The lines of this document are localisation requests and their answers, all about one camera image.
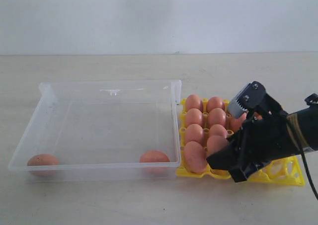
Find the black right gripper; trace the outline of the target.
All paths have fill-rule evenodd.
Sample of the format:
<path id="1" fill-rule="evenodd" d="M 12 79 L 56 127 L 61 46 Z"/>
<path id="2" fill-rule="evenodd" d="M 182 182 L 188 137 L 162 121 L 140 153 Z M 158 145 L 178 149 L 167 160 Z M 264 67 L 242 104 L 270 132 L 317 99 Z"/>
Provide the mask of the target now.
<path id="1" fill-rule="evenodd" d="M 212 169 L 229 171 L 235 183 L 247 181 L 271 161 L 300 154 L 286 115 L 248 119 L 229 145 L 207 157 Z"/>

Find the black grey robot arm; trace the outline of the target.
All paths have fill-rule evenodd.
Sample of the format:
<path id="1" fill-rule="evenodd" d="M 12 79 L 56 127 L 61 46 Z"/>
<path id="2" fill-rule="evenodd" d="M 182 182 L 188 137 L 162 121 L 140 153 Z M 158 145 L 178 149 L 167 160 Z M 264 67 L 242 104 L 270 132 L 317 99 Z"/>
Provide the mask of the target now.
<path id="1" fill-rule="evenodd" d="M 291 114 L 268 94 L 245 102 L 246 121 L 207 163 L 243 182 L 274 160 L 317 151 L 318 95 L 311 94 L 305 102 L 307 108 Z"/>

